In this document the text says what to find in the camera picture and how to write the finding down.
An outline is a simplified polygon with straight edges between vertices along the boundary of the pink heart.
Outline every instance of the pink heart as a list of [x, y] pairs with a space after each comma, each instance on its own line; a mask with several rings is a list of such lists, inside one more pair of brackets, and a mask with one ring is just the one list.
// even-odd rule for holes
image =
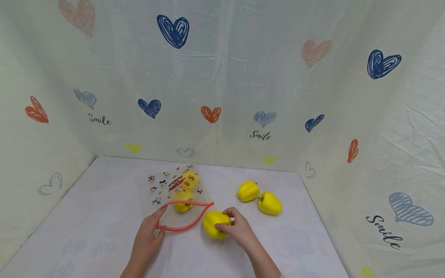
[[308, 40], [301, 50], [301, 56], [306, 64], [312, 68], [316, 62], [320, 61], [331, 50], [332, 41], [324, 40], [319, 45], [315, 46], [313, 40]]
[[77, 29], [81, 30], [91, 38], [93, 37], [96, 13], [90, 0], [79, 0], [77, 8], [71, 5], [67, 0], [59, 0], [59, 10]]

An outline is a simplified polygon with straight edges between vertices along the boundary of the orange heart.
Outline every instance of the orange heart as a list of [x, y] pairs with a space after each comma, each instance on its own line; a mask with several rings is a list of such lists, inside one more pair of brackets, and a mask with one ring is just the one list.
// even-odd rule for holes
[[329, 50], [331, 50], [332, 41], [324, 40], [317, 47], [315, 47], [315, 42], [313, 40], [308, 40], [301, 50], [301, 55], [306, 64], [312, 68], [316, 62], [320, 61]]
[[214, 124], [219, 119], [219, 115], [221, 115], [221, 107], [216, 107], [212, 111], [207, 106], [203, 106], [201, 107], [201, 114], [204, 116], [206, 120]]
[[48, 116], [40, 105], [40, 102], [33, 96], [31, 96], [31, 103], [34, 107], [26, 106], [25, 112], [31, 119], [40, 123], [49, 123]]
[[96, 13], [90, 0], [79, 0], [77, 8], [71, 5], [67, 0], [59, 0], [59, 10], [77, 29], [81, 30], [91, 38], [93, 37]]
[[348, 163], [351, 163], [354, 158], [356, 158], [357, 154], [359, 154], [358, 146], [359, 141], [357, 139], [351, 141], [351, 144], [349, 145]]

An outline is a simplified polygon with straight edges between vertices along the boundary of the yellow bell pepper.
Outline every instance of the yellow bell pepper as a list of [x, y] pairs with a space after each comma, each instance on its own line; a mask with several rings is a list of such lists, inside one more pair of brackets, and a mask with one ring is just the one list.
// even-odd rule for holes
[[215, 224], [232, 225], [230, 217], [223, 214], [220, 211], [207, 211], [204, 219], [202, 221], [202, 226], [204, 230], [208, 233], [211, 238], [214, 239], [224, 239], [227, 234], [221, 232], [215, 227]]
[[182, 182], [182, 188], [193, 191], [199, 182], [199, 175], [193, 171], [186, 171], [182, 173], [184, 181]]
[[253, 181], [245, 181], [238, 189], [238, 198], [243, 202], [252, 201], [259, 195], [259, 188]]
[[[188, 190], [175, 191], [173, 193], [173, 200], [194, 201], [194, 195], [191, 191]], [[182, 214], [184, 212], [187, 212], [189, 209], [193, 207], [193, 205], [191, 204], [184, 204], [184, 203], [173, 204], [173, 206], [178, 212]]]
[[277, 215], [281, 212], [281, 202], [267, 191], [258, 197], [258, 207], [265, 214]]

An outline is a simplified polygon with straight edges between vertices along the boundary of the heart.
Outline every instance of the heart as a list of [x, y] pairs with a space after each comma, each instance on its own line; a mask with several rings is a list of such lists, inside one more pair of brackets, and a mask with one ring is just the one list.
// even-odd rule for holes
[[192, 157], [194, 155], [194, 149], [176, 149], [176, 151], [178, 152], [178, 154], [182, 155], [183, 157]]
[[[58, 183], [55, 184], [55, 186], [53, 187], [53, 179], [57, 178], [58, 179]], [[55, 173], [54, 175], [51, 176], [51, 178], [49, 179], [49, 184], [47, 185], [43, 185], [41, 186], [37, 192], [40, 195], [49, 195], [52, 194], [54, 192], [56, 192], [57, 190], [59, 190], [60, 188], [62, 188], [62, 184], [63, 184], [63, 179], [62, 179], [62, 175], [60, 173]]]
[[89, 37], [93, 37], [96, 13], [90, 0], [79, 0], [77, 8], [71, 5], [67, 0], [59, 0], [59, 10], [77, 29], [81, 30]]
[[138, 143], [132, 145], [130, 143], [125, 142], [124, 143], [124, 147], [126, 147], [127, 150], [129, 150], [129, 151], [131, 151], [133, 153], [139, 153], [141, 151], [141, 149], [142, 149], [142, 145], [138, 144]]
[[259, 111], [255, 114], [255, 116], [253, 116], [253, 119], [264, 128], [267, 124], [275, 120], [276, 117], [277, 114], [275, 112], [269, 112], [266, 114], [263, 111]]
[[413, 205], [411, 198], [405, 193], [391, 194], [389, 204], [396, 213], [396, 222], [407, 222], [424, 227], [434, 223], [433, 215], [429, 211]]
[[221, 107], [216, 107], [215, 109], [210, 110], [207, 106], [201, 107], [201, 114], [204, 116], [206, 120], [208, 120], [211, 124], [216, 123], [219, 119], [219, 115], [221, 115]]
[[263, 156], [264, 163], [266, 163], [268, 165], [274, 163], [275, 161], [277, 161], [277, 159], [278, 159], [278, 157], [270, 157], [268, 155]]
[[321, 114], [316, 119], [310, 119], [304, 124], [304, 127], [306, 128], [307, 132], [311, 133], [311, 130], [318, 125], [322, 120], [324, 119], [324, 114]]
[[144, 110], [144, 112], [152, 117], [153, 119], [156, 117], [156, 115], [159, 113], [159, 110], [161, 110], [161, 102], [158, 100], [152, 100], [150, 103], [146, 103], [145, 100], [139, 99], [138, 100], [139, 107]]
[[369, 266], [364, 266], [360, 272], [360, 278], [375, 278]]
[[371, 52], [368, 58], [368, 74], [372, 79], [382, 78], [402, 61], [402, 56], [392, 55], [383, 58], [383, 52], [376, 49]]
[[189, 21], [185, 17], [178, 18], [173, 24], [168, 17], [158, 15], [158, 26], [164, 38], [174, 48], [180, 49], [186, 44]]
[[317, 46], [315, 46], [315, 42], [313, 40], [308, 40], [303, 45], [301, 56], [303, 56], [303, 60], [306, 62], [306, 64], [312, 68], [316, 62], [320, 61], [329, 52], [329, 50], [331, 50], [331, 47], [331, 40], [324, 40]]
[[348, 163], [351, 163], [354, 158], [356, 158], [357, 154], [359, 154], [359, 141], [357, 139], [353, 139], [351, 144], [349, 145], [349, 153], [348, 153]]
[[92, 92], [85, 91], [82, 93], [80, 90], [74, 89], [74, 94], [81, 103], [88, 105], [88, 107], [94, 110], [93, 106], [96, 104], [97, 98]]
[[45, 110], [40, 105], [40, 102], [33, 96], [31, 98], [31, 103], [34, 107], [26, 106], [25, 112], [28, 117], [31, 119], [40, 122], [40, 123], [49, 123], [48, 116], [45, 113]]
[[306, 176], [308, 178], [315, 177], [315, 169], [311, 168], [311, 164], [309, 163], [309, 161], [306, 161]]

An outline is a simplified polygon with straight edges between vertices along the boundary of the hand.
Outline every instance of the hand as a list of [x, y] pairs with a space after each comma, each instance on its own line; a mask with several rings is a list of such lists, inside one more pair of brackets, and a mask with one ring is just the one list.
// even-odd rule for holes
[[250, 227], [249, 222], [247, 222], [247, 219], [239, 213], [236, 208], [225, 209], [222, 213], [231, 218], [235, 218], [235, 220], [232, 221], [231, 226], [216, 224], [215, 227], [218, 230], [230, 235], [244, 250], [258, 243], [258, 239]]
[[148, 265], [161, 248], [162, 241], [166, 234], [166, 226], [163, 226], [157, 237], [154, 237], [154, 230], [158, 226], [159, 219], [167, 210], [164, 206], [152, 215], [147, 216], [141, 224], [134, 239], [133, 250], [130, 261], [122, 273], [122, 277], [143, 277]]

